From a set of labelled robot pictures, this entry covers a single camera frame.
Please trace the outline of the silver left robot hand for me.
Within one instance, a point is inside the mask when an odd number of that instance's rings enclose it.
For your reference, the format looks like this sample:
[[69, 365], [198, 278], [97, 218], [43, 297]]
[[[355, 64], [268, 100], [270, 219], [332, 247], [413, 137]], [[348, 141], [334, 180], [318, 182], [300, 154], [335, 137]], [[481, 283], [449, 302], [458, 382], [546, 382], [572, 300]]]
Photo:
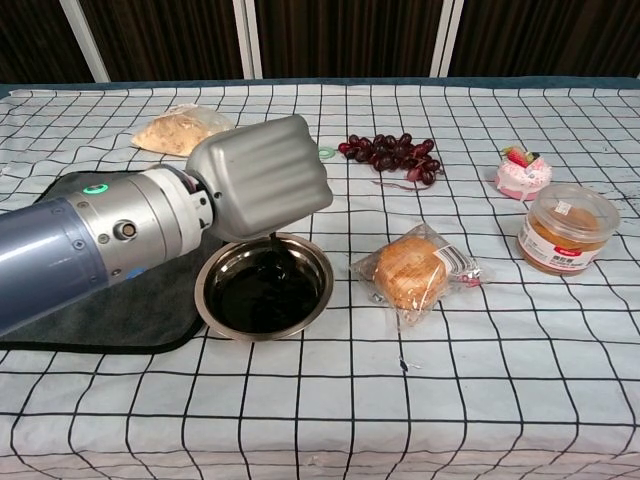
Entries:
[[186, 171], [212, 197], [211, 230], [227, 242], [267, 236], [333, 202], [318, 146], [299, 115], [207, 138]]

